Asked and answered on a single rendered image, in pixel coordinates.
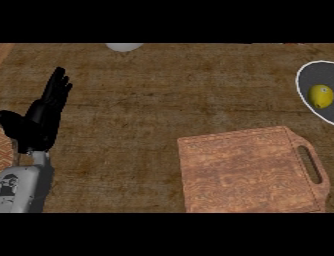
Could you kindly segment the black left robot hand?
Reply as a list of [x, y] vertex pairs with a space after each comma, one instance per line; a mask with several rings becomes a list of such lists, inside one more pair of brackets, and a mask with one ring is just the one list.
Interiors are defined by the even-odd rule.
[[65, 69], [57, 67], [46, 83], [43, 95], [31, 103], [25, 115], [0, 110], [0, 125], [6, 136], [18, 142], [20, 154], [50, 150], [71, 88]]

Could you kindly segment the brown wooden cutting board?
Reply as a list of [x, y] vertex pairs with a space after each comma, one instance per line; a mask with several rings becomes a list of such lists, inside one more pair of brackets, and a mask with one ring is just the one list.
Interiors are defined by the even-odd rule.
[[189, 213], [325, 210], [326, 171], [288, 127], [183, 137], [177, 145]]

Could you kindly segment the yellow lemon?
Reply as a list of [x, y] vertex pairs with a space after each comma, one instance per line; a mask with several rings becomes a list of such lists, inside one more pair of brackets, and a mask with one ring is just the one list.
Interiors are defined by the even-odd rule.
[[326, 85], [313, 85], [308, 89], [307, 99], [314, 108], [326, 108], [334, 102], [332, 89]]

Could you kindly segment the dark pan with white rim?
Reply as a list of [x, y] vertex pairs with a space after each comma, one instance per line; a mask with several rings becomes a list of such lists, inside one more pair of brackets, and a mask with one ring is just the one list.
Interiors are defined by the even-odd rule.
[[297, 71], [295, 87], [311, 113], [334, 125], [334, 62], [319, 60], [304, 64]]

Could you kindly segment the pale grey round object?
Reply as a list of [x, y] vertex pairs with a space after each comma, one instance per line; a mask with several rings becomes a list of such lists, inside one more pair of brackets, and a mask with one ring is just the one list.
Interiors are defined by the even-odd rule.
[[142, 46], [142, 43], [106, 43], [106, 47], [115, 52], [130, 52]]

